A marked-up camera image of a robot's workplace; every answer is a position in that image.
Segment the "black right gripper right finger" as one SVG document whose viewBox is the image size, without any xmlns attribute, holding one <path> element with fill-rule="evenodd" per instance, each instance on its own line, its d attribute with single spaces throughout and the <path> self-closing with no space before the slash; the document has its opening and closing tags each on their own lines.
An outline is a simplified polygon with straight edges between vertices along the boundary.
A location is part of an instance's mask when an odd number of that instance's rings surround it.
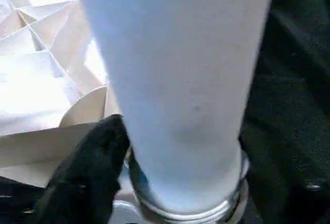
<svg viewBox="0 0 330 224">
<path fill-rule="evenodd" d="M 264 223 L 329 223 L 329 178 L 295 147 L 240 137 L 247 180 Z"/>
</svg>

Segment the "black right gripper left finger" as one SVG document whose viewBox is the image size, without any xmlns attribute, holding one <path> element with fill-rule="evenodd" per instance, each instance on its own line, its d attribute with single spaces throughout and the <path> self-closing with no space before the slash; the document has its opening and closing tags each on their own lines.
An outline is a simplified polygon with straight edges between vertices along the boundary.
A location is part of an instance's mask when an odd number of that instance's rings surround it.
<svg viewBox="0 0 330 224">
<path fill-rule="evenodd" d="M 55 170 L 33 222 L 107 223 L 128 149 L 121 115 L 98 122 Z"/>
</svg>

